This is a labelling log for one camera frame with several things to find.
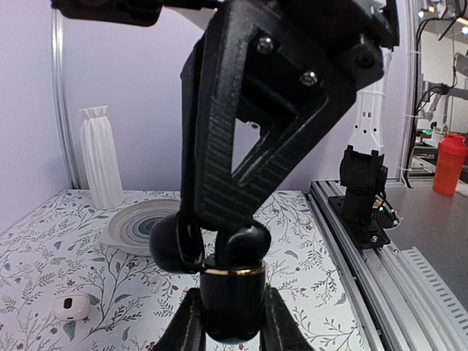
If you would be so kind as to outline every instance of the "floral tablecloth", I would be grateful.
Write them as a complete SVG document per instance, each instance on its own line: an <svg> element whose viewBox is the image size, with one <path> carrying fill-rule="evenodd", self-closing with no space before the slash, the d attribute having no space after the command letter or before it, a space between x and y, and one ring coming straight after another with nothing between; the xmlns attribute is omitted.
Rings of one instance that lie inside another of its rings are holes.
<svg viewBox="0 0 468 351"><path fill-rule="evenodd" d="M83 190L67 190L40 206L0 237L1 351L147 351L162 335L197 276L160 271L164 284L151 291L158 270L151 258L99 242L121 209L144 200L178 198L177 192L126 192L111 211L96 210ZM277 287L299 328L317 351L368 350L300 192L275 192L256 217L273 237L268 283ZM205 234L207 254L214 234ZM81 291L89 316L60 322L51 314L54 295ZM257 351L258 339L241 345L208 340L207 350Z"/></svg>

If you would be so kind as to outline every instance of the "bottle lid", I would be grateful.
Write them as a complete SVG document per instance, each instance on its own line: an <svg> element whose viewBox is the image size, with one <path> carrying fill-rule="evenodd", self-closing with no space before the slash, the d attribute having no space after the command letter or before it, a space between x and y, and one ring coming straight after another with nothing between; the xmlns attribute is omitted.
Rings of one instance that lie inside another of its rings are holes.
<svg viewBox="0 0 468 351"><path fill-rule="evenodd" d="M445 139L439 143L439 151L460 157L466 157L468 154L468 148L465 145L464 137L453 133L448 133Z"/></svg>

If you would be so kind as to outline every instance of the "metal pole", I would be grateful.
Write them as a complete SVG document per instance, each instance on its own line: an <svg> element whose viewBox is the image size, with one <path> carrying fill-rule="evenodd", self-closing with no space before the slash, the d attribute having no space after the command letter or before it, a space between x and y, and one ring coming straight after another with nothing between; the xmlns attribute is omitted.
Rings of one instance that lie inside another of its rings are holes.
<svg viewBox="0 0 468 351"><path fill-rule="evenodd" d="M58 138L64 157L65 172L69 186L81 189L80 174L72 142L67 95L65 91L63 71L64 21L58 10L52 10L52 87L53 101L56 111Z"/></svg>

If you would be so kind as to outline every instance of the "white wall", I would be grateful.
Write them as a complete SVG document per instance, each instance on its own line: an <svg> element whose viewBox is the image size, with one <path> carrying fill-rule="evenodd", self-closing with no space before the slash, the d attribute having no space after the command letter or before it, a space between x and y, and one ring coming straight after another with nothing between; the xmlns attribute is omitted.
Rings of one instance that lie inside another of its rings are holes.
<svg viewBox="0 0 468 351"><path fill-rule="evenodd" d="M67 187L50 78L50 2L1 0L0 233Z"/></svg>
<svg viewBox="0 0 468 351"><path fill-rule="evenodd" d="M467 53L468 45L455 41L455 53ZM452 39L444 38L440 42L437 40L437 34L425 31L421 39L422 52L422 72L424 80L433 83L445 83L449 86L453 82L453 47ZM465 76L457 73L457 88L465 88ZM447 125L451 132L468 132L468 101L462 99L453 99L453 112L451 112L451 99L448 105ZM431 103L428 103L425 110L428 110ZM439 101L433 121L442 122L443 100ZM419 120L418 128L430 128L431 122Z"/></svg>
<svg viewBox="0 0 468 351"><path fill-rule="evenodd" d="M396 177L407 95L406 6L399 0L401 47L390 68L383 122L386 164ZM180 71L202 31L164 9L151 28L66 20L65 56L69 110L81 175L78 110L109 105L109 119L126 189L178 189L181 177ZM312 179L338 179L339 164L355 122L355 107L282 184L306 191ZM240 145L257 137L247 131ZM235 154L244 154L241 150Z"/></svg>

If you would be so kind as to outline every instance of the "gold rim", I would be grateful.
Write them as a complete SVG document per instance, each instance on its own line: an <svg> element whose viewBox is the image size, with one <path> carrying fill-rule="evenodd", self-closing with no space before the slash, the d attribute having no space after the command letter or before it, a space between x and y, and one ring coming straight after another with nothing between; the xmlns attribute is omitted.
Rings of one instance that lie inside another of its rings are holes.
<svg viewBox="0 0 468 351"><path fill-rule="evenodd" d="M203 273L211 274L213 276L254 276L255 274L264 273L265 266L266 266L265 261L262 261L262 267L259 267L259 268L240 269L237 271L207 268L203 271Z"/></svg>

